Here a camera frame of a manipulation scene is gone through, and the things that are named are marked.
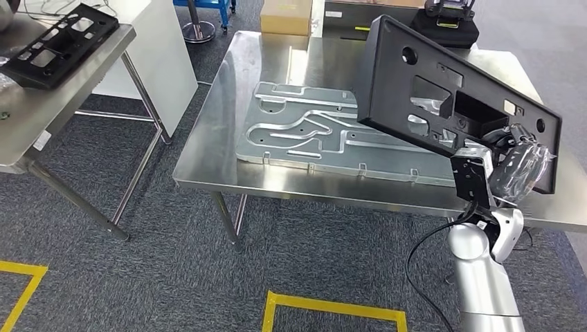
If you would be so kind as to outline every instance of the black plastic bracket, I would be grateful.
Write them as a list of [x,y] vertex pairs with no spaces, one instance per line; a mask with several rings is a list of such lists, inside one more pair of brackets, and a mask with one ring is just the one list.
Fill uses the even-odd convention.
[[[560,116],[392,17],[373,21],[360,65],[354,93],[364,125],[452,157],[465,140],[487,145],[485,134],[519,123],[559,152]],[[556,173],[554,159],[534,190],[554,193]]]
[[118,20],[80,4],[0,66],[26,88],[54,89],[118,28]]

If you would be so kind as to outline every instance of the round hole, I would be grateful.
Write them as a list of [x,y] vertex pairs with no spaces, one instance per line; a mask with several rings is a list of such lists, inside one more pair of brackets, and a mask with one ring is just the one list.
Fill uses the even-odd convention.
[[401,51],[401,58],[404,59],[404,62],[412,66],[418,62],[418,54],[411,47],[404,47]]
[[546,129],[546,124],[544,123],[544,120],[538,119],[536,121],[536,129],[538,130],[539,133],[544,132],[544,130]]

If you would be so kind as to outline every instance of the plastic bag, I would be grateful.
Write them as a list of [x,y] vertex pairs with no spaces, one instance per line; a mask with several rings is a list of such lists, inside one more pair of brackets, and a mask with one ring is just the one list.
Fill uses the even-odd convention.
[[489,178],[491,193],[518,203],[532,191],[553,158],[556,156],[546,146],[532,137],[522,137]]

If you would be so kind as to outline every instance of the table top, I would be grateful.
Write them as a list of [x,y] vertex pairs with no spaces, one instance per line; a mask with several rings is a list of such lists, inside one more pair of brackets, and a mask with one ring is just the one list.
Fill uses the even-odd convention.
[[[0,35],[0,56],[11,48],[26,46],[46,26],[27,15],[16,15],[11,29]],[[0,172],[24,172],[21,162],[25,153],[36,149],[33,145],[39,137],[46,140],[61,129],[135,36],[132,26],[121,24],[54,90],[23,89],[14,82],[0,84],[0,110],[10,114],[0,120]],[[0,75],[0,82],[6,82],[7,77]]]
[[[245,163],[235,148],[259,81],[349,90],[363,41],[235,34],[173,173],[182,187],[282,199],[312,199],[367,208],[454,216],[466,203],[451,187],[420,185]],[[540,101],[510,52],[462,50],[461,56]],[[521,204],[526,224],[587,232],[587,176],[560,148],[556,194],[531,193]]]

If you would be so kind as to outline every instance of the blue cart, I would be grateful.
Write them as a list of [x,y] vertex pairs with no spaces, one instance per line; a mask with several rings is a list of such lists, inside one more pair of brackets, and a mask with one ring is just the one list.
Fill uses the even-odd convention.
[[[173,0],[175,6],[187,6],[188,0]],[[237,0],[195,0],[196,7],[200,8],[217,8],[220,10],[220,17],[222,18],[222,31],[226,33],[228,30],[228,8],[231,13],[237,10]]]

